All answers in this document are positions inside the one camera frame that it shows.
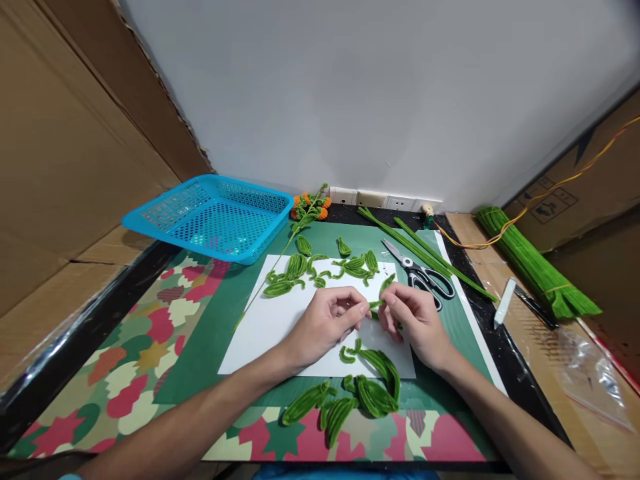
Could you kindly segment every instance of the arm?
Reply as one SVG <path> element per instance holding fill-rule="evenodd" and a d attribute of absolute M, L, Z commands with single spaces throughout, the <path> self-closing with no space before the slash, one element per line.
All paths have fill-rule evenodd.
<path fill-rule="evenodd" d="M 84 479 L 180 478 L 262 394 L 320 360 L 343 341 L 369 303 L 352 287 L 319 289 L 291 332 L 271 350 L 216 386 L 84 464 Z"/>
<path fill-rule="evenodd" d="M 393 283 L 380 324 L 396 341 L 402 324 L 414 352 L 466 400 L 519 479 L 599 479 L 564 442 L 509 400 L 451 344 L 430 293 Z"/>

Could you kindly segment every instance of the bundle of green pipe cleaners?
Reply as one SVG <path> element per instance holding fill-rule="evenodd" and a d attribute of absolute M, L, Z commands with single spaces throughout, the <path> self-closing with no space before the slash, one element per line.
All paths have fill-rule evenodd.
<path fill-rule="evenodd" d="M 476 220 L 490 237 L 500 233 L 509 218 L 499 207 L 488 207 Z M 598 315 L 602 310 L 550 264 L 514 225 L 496 243 L 536 297 L 545 300 L 557 319 Z"/>

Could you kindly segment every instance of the electrical wire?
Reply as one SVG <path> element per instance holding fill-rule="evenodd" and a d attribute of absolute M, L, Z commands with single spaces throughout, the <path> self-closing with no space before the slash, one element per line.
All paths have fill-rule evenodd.
<path fill-rule="evenodd" d="M 452 242 L 454 245 L 458 246 L 458 247 L 462 247 L 462 248 L 466 248 L 466 249 L 471 249 L 471 250 L 482 250 L 487 248 L 490 245 L 493 245 L 494 243 L 496 243 L 497 241 L 499 241 L 502 236 L 505 234 L 505 232 L 507 231 L 507 229 L 512 226 L 514 223 L 516 223 L 518 220 L 520 220 L 520 218 L 522 218 L 524 216 L 524 214 L 529 210 L 529 208 L 531 207 L 531 204 L 533 204 L 533 202 L 535 202 L 536 200 L 539 200 L 543 197 L 546 197 L 548 194 L 550 194 L 551 192 L 557 190 L 558 188 L 560 188 L 562 185 L 575 180 L 576 178 L 580 177 L 584 172 L 586 172 L 587 170 L 589 170 L 592 166 L 595 165 L 595 163 L 600 159 L 600 157 L 602 157 L 607 150 L 609 150 L 611 148 L 611 146 L 615 143 L 615 141 L 618 139 L 618 137 L 620 137 L 620 135 L 622 135 L 627 128 L 629 128 L 632 124 L 634 124 L 635 122 L 637 122 L 638 120 L 640 120 L 640 115 L 638 115 L 637 117 L 632 118 L 631 120 L 629 120 L 628 122 L 626 122 L 622 128 L 620 128 L 620 130 L 618 130 L 618 132 L 616 132 L 616 134 L 611 138 L 611 140 L 609 140 L 609 142 L 591 159 L 587 162 L 587 164 L 582 167 L 580 170 L 578 170 L 578 172 L 575 175 L 572 175 L 569 178 L 565 178 L 564 180 L 556 183 L 554 186 L 552 186 L 550 189 L 545 190 L 544 192 L 542 192 L 540 195 L 536 195 L 535 197 L 532 197 L 529 199 L 529 201 L 527 202 L 527 204 L 525 205 L 525 207 L 522 209 L 522 211 L 516 215 L 514 218 L 512 218 L 512 220 L 509 220 L 508 222 L 506 222 L 504 224 L 504 226 L 502 227 L 502 229 L 500 230 L 500 233 L 498 233 L 496 236 L 490 238 L 488 240 L 488 242 L 486 243 L 474 243 L 471 245 L 462 245 L 461 243 L 456 242 L 456 240 L 452 239 L 449 234 L 447 232 L 444 231 L 444 229 L 438 225 L 435 221 L 433 222 L 434 225 L 436 227 L 438 227 L 438 230 L 440 230 L 440 232 L 449 239 L 450 242 Z"/>

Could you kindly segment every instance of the green cutting mat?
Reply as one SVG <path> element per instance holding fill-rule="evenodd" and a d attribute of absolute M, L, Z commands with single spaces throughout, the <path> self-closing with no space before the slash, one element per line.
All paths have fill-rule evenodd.
<path fill-rule="evenodd" d="M 155 398 L 156 403 L 176 405 L 223 378 L 222 375 L 217 374 L 217 371 L 231 342 L 231 330 L 247 304 L 267 254 L 280 254 L 287 243 L 290 231 L 289 226 L 285 226 L 266 252 L 253 265 L 248 267 L 232 265 L 202 314 L 180 358 L 158 392 Z M 439 251 L 434 232 L 420 231 L 418 234 L 427 244 Z M 372 249 L 379 261 L 395 261 L 386 252 L 386 248 L 381 242 L 383 238 L 387 238 L 387 235 L 377 227 L 314 222 L 310 228 L 305 230 L 304 235 L 313 246 L 314 253 L 338 258 L 336 240 L 338 236 L 342 236 L 353 250 L 352 255 L 354 256 L 360 256 L 361 253 Z M 411 253 L 401 245 L 398 247 L 402 254 L 411 256 Z M 286 254 L 290 255 L 296 252 L 296 247 L 292 242 Z M 400 264 L 397 264 L 397 272 L 398 281 L 406 283 L 407 276 Z M 354 279 L 354 285 L 357 287 L 360 281 Z M 331 286 L 331 281 L 327 282 L 327 286 Z M 440 315 L 453 344 L 486 378 L 491 380 L 461 299 L 456 295 L 452 300 L 444 300 L 443 304 Z M 434 374 L 432 370 L 426 368 L 415 356 L 413 362 L 417 378 L 403 380 L 400 396 L 401 409 L 435 410 L 440 414 L 468 411 L 462 398 L 446 382 Z M 325 378 L 322 377 L 294 377 L 264 394 L 255 405 L 286 406 L 304 390 L 323 380 Z M 329 380 L 332 385 L 337 387 L 342 378 Z"/>

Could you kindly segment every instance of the hand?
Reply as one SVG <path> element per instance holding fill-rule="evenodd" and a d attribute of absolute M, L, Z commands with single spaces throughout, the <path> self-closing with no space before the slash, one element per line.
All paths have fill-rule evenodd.
<path fill-rule="evenodd" d="M 360 320 L 371 318 L 369 302 L 353 287 L 316 290 L 309 306 L 280 346 L 300 371 L 322 358 L 354 330 Z"/>
<path fill-rule="evenodd" d="M 398 332 L 398 325 L 402 324 L 403 333 L 409 337 L 418 358 L 436 372 L 442 372 L 457 350 L 440 321 L 433 295 L 393 282 L 382 292 L 381 298 L 386 302 L 378 311 L 382 330 L 402 342 L 404 338 Z"/>

